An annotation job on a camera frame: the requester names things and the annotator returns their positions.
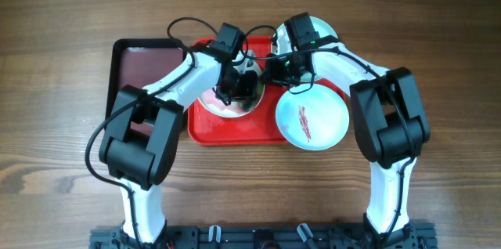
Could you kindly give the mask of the white plate with red stain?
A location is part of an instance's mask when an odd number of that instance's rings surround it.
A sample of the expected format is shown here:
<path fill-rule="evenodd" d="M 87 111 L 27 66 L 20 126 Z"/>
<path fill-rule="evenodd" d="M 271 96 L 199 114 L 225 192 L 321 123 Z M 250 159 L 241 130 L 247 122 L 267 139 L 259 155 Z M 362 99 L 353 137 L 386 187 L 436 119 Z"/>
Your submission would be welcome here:
<path fill-rule="evenodd" d="M 255 54 L 252 50 L 249 50 L 248 52 L 246 52 L 246 54 L 251 58 L 255 57 Z M 236 58 L 234 59 L 236 65 L 233 66 L 233 69 L 226 69 L 224 71 L 223 79 L 217 85 L 221 85 L 233 71 L 236 71 L 240 74 L 244 74 L 246 71 L 249 70 L 255 71 L 258 74 L 258 95 L 256 99 L 257 101 L 256 107 L 257 107 L 264 96 L 265 84 L 261 80 L 261 76 L 263 74 L 261 67 L 255 60 L 251 58 L 247 58 L 243 55 L 243 53 L 239 52 Z M 201 104 L 206 110 L 208 110 L 212 114 L 215 114 L 216 116 L 226 117 L 226 118 L 242 117 L 251 112 L 251 111 L 243 111 L 239 107 L 239 101 L 232 102 L 231 104 L 224 104 L 221 100 L 216 98 L 214 93 L 215 87 L 203 92 L 202 95 L 198 98 L 198 100 L 201 102 Z"/>

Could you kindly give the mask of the mint green rimmed plate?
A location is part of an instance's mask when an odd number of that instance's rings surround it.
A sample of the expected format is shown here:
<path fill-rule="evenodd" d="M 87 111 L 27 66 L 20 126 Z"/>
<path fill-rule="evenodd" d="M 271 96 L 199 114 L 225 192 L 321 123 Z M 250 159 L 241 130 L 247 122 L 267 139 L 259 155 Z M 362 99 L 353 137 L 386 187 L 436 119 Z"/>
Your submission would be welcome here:
<path fill-rule="evenodd" d="M 297 14 L 277 29 L 272 38 L 272 54 L 279 56 L 304 49 L 317 49 L 320 42 L 325 42 L 328 36 L 332 36 L 335 42 L 339 40 L 335 30 L 327 22 L 308 13 Z M 306 54 L 312 59 L 311 53 L 299 54 Z"/>

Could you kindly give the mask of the light blue stained plate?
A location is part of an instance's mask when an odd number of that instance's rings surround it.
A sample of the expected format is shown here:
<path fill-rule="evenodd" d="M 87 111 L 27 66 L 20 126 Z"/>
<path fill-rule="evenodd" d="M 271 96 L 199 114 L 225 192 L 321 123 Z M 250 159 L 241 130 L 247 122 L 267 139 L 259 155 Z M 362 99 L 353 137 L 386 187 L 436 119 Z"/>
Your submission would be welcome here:
<path fill-rule="evenodd" d="M 338 144 L 349 126 L 345 101 L 325 85 L 300 85 L 281 95 L 276 125 L 290 144 L 303 150 L 326 150 Z"/>

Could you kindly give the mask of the green yellow sponge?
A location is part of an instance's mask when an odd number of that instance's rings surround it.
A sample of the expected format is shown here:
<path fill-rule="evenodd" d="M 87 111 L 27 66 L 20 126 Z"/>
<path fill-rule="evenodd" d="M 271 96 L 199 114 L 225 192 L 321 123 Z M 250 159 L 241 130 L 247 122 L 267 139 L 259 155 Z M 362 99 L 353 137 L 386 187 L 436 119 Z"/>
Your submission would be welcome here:
<path fill-rule="evenodd" d="M 257 101 L 256 100 L 242 100 L 242 101 L 239 101 L 239 107 L 243 110 L 243 111 L 252 111 L 255 109 L 257 105 Z"/>

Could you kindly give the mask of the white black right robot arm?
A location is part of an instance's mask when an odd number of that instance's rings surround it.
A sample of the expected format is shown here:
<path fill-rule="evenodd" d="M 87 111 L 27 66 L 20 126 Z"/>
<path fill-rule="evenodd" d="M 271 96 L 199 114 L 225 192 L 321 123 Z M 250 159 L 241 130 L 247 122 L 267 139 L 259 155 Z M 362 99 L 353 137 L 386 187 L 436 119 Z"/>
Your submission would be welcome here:
<path fill-rule="evenodd" d="M 431 136 L 413 74 L 355 55 L 327 22 L 308 13 L 286 20 L 272 42 L 265 76 L 288 89 L 276 106 L 280 133 L 304 150 L 325 150 L 353 126 L 370 166 L 366 226 L 384 246 L 400 241 L 409 224 L 410 175 Z"/>

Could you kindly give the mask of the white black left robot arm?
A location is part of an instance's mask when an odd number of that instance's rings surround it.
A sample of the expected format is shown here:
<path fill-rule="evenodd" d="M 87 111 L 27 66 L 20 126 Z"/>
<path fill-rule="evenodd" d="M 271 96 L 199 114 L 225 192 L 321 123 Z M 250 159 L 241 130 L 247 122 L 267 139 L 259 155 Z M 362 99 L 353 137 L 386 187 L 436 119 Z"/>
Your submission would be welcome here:
<path fill-rule="evenodd" d="M 165 77 L 118 92 L 110 115 L 87 144 L 91 148 L 103 135 L 99 160 L 110 175 L 105 181 L 122 192 L 125 220 L 117 246 L 168 247 L 160 184 L 175 160 L 183 114 L 210 89 L 226 106 L 255 100 L 257 73 L 237 69 L 248 59 L 238 56 L 246 44 L 238 27 L 224 23 L 214 40 L 184 48 L 185 59 Z"/>

